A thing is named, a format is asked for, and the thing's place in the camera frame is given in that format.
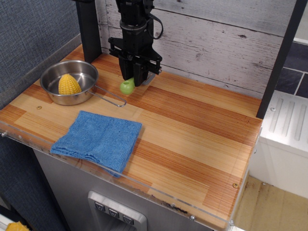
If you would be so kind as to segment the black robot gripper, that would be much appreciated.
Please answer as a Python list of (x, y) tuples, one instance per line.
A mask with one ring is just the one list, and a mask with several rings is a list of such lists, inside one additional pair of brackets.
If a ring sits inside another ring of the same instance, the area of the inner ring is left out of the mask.
[(119, 66), (124, 80), (134, 77), (135, 87), (148, 78), (148, 72), (161, 73), (162, 57), (153, 49), (154, 22), (143, 20), (133, 26), (120, 21), (122, 38), (110, 37), (110, 54), (119, 59)]

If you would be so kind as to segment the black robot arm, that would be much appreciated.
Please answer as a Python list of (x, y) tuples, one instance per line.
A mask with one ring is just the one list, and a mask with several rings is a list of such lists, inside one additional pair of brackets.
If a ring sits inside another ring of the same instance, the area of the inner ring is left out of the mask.
[(138, 87), (147, 81), (149, 73), (161, 73), (162, 56), (153, 49), (153, 42), (161, 38), (164, 28), (154, 36), (154, 21), (162, 22), (151, 14), (152, 0), (117, 0), (116, 4), (122, 38), (108, 39), (109, 52), (118, 58), (123, 79), (133, 78)]

